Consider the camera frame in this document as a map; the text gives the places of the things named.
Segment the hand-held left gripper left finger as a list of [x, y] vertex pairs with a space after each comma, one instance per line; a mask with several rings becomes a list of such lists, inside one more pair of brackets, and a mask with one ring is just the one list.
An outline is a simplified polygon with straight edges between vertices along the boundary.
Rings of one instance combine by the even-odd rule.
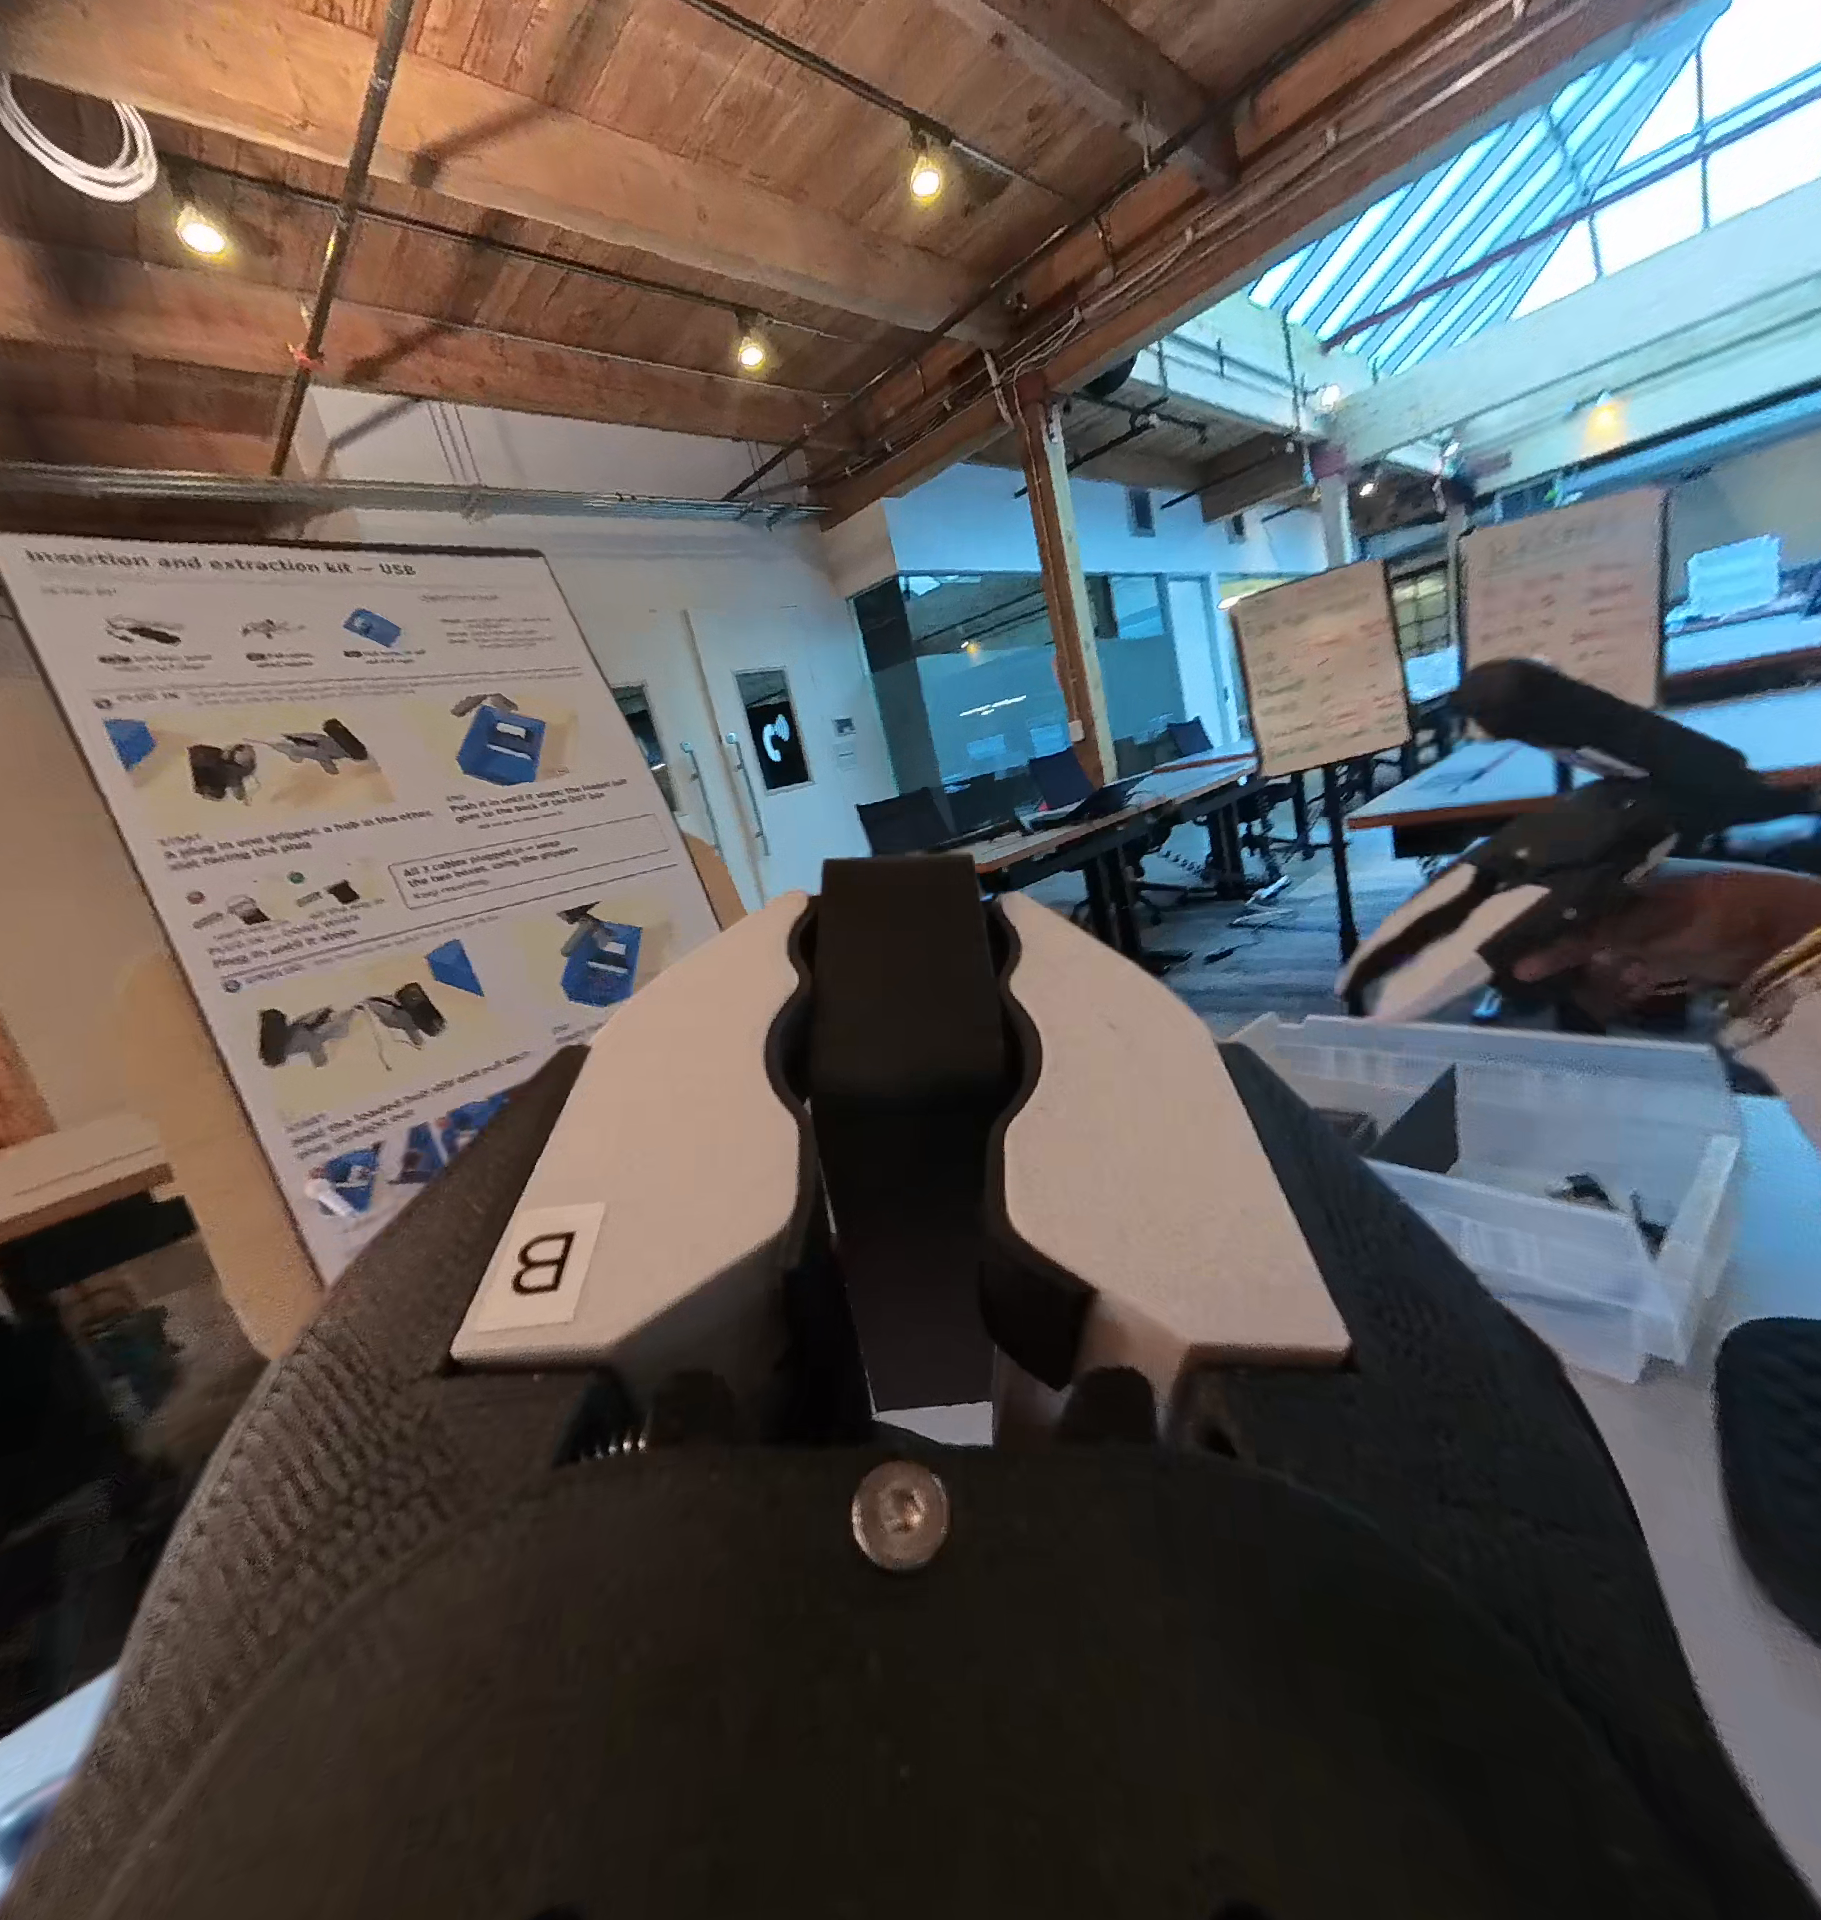
[[588, 1045], [452, 1335], [449, 1379], [685, 1374], [752, 1427], [811, 1427], [827, 1187], [794, 1042], [814, 899], [778, 895], [677, 960]]

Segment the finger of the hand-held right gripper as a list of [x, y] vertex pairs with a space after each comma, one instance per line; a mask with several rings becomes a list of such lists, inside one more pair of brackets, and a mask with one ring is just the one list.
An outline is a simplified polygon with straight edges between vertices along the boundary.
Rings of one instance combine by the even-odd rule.
[[1420, 951], [1396, 972], [1360, 972], [1357, 947], [1338, 977], [1341, 1008], [1359, 1020], [1416, 1022], [1466, 992], [1487, 988], [1495, 977], [1495, 963], [1486, 947], [1501, 943], [1550, 899], [1548, 884], [1502, 887], [1454, 936]]
[[1454, 936], [1501, 892], [1502, 881], [1478, 864], [1454, 861], [1359, 944], [1360, 972], [1396, 972], [1409, 966], [1420, 951]]

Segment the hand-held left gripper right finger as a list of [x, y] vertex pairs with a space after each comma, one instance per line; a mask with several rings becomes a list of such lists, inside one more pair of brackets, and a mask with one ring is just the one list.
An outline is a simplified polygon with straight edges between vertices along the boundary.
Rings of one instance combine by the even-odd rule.
[[1014, 1091], [981, 1197], [992, 1432], [1129, 1368], [1166, 1424], [1221, 1365], [1329, 1374], [1354, 1338], [1204, 1020], [1022, 895], [986, 908]]

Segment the black usb hub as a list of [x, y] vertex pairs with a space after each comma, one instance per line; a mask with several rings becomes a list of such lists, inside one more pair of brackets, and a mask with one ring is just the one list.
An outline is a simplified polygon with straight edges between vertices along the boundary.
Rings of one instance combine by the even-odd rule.
[[813, 939], [811, 1116], [874, 1410], [981, 1403], [986, 1183], [1012, 1058], [976, 865], [827, 861]]

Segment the clear plastic bin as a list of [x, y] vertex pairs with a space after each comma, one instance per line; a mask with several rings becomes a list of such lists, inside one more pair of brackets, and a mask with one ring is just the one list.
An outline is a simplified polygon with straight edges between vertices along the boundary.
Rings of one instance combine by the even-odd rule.
[[1737, 1230], [1742, 1119], [1712, 1045], [1346, 1017], [1237, 1044], [1364, 1155], [1561, 1359], [1691, 1359]]

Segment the person's right hand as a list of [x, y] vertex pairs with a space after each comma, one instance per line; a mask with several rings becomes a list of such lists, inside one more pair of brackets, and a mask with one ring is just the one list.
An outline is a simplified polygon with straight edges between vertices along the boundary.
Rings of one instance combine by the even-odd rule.
[[1509, 963], [1522, 985], [1566, 983], [1596, 1017], [1704, 993], [1737, 1008], [1821, 958], [1821, 876], [1678, 858], [1614, 908]]

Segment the wooden top desk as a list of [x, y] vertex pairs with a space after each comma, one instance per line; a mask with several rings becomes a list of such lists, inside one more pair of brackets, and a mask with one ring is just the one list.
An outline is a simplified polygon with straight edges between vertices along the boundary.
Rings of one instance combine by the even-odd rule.
[[[1764, 777], [1821, 779], [1821, 685], [1689, 706], [1683, 715], [1657, 711], [1737, 749]], [[1385, 799], [1367, 804], [1354, 822], [1391, 828], [1401, 857], [1440, 851], [1450, 855], [1447, 861], [1450, 865], [1511, 822], [1548, 811], [1595, 777], [1591, 769], [1564, 763], [1548, 749], [1514, 744], [1486, 729], [1484, 732], [1486, 739], [1449, 751], [1442, 763], [1404, 779]], [[1821, 795], [1817, 811], [1797, 811], [1773, 822], [1816, 816], [1821, 816]], [[1736, 824], [1699, 842], [1681, 842], [1665, 858], [1699, 852], [1740, 827], [1753, 824]], [[1629, 892], [1665, 858], [1635, 878]]]
[[1260, 771], [1253, 751], [1187, 757], [1140, 775], [1128, 799], [1040, 810], [1018, 831], [966, 851], [980, 894], [1001, 899], [1045, 878], [1082, 876], [1084, 930], [1147, 972], [1172, 972], [1189, 956], [1145, 943], [1134, 851], [1158, 852], [1177, 828], [1201, 824], [1210, 858], [1195, 884], [1177, 888], [1180, 899], [1249, 899], [1239, 810]]

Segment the handwritten whiteboard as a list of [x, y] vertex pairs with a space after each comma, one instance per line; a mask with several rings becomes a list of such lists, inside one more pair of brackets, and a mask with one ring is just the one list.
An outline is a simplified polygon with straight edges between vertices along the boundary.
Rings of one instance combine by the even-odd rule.
[[1282, 779], [1401, 749], [1413, 704], [1387, 565], [1326, 567], [1234, 601], [1260, 773]]
[[1535, 659], [1655, 706], [1665, 678], [1667, 536], [1665, 488], [1472, 527], [1460, 547], [1463, 669]]

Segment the instruction poster board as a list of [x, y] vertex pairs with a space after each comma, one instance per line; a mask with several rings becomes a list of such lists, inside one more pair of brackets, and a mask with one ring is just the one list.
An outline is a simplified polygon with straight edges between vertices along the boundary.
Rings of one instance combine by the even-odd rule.
[[0, 534], [322, 1283], [720, 930], [551, 563]]

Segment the door with dark window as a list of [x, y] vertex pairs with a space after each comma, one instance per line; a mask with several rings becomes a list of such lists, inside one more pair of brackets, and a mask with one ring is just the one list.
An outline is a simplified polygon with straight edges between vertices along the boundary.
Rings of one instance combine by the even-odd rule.
[[790, 611], [693, 611], [691, 628], [757, 882], [765, 895], [814, 888], [818, 787]]

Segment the low wooden table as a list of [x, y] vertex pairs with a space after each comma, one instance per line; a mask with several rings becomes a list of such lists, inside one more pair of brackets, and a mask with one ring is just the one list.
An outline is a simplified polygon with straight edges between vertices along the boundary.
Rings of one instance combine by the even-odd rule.
[[95, 1282], [193, 1241], [198, 1218], [155, 1125], [116, 1114], [0, 1151], [0, 1292], [40, 1312]]

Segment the black mesh chair back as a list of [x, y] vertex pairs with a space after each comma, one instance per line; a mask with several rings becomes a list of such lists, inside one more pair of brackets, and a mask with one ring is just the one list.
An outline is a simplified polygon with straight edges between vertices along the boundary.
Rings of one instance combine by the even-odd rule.
[[1821, 1319], [1729, 1330], [1715, 1357], [1715, 1422], [1736, 1552], [1821, 1647]]

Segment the wooden support post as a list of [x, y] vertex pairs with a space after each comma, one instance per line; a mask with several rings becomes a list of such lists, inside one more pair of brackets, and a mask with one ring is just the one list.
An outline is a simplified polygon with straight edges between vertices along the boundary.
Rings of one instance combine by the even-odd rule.
[[1066, 409], [1040, 372], [1015, 384], [1025, 492], [1040, 552], [1054, 667], [1072, 749], [1093, 783], [1116, 777], [1084, 556], [1069, 492]]

